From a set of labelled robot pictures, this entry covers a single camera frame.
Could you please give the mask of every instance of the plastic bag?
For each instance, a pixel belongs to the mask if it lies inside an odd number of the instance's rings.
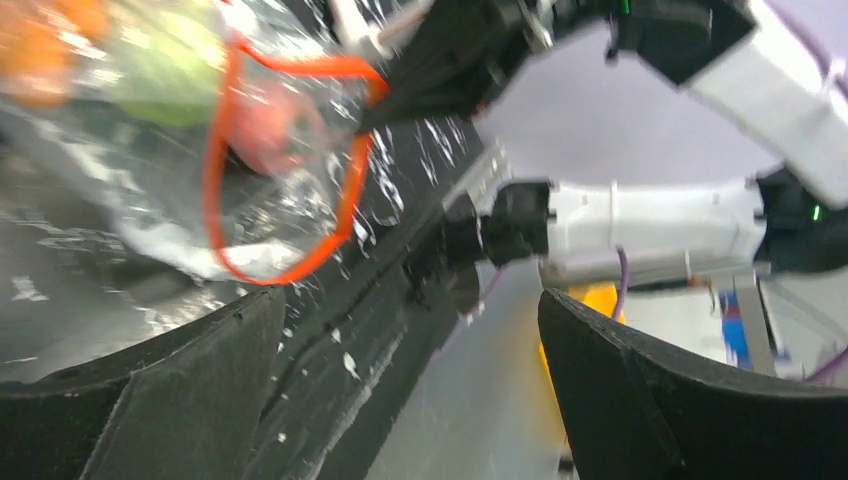
[[[289,283],[349,235],[379,76],[280,2],[0,0],[0,32],[0,133],[140,253]]]

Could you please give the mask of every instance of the gray floor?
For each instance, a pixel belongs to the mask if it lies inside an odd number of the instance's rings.
[[[848,54],[848,0],[779,3]],[[520,176],[663,184],[718,180],[776,164],[635,61],[607,67],[608,35],[598,30],[536,62],[480,122],[484,137],[505,143]],[[848,277],[840,278],[825,283],[831,290],[833,282],[848,284]],[[795,281],[802,294],[834,303],[820,284]],[[504,276],[486,312],[425,372],[369,480],[556,478],[563,432],[537,363],[539,289],[530,265]]]

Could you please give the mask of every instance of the red fruit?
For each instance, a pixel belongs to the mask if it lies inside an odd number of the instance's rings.
[[[308,96],[275,85],[238,102],[230,146],[251,170],[279,175],[309,161],[315,145],[308,143],[324,134],[324,121]]]

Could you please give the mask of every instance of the yellow object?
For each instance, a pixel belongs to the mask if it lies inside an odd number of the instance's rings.
[[[607,317],[612,317],[615,311],[615,304],[618,302],[618,291],[612,283],[571,288],[568,290],[568,295]],[[624,314],[618,318],[618,321],[627,325]],[[542,359],[542,367],[544,367],[545,373],[548,375],[548,382],[550,382],[551,390],[553,391],[554,383],[551,380],[551,370],[548,367],[548,359],[545,357],[545,348],[541,343],[539,344],[539,357]]]

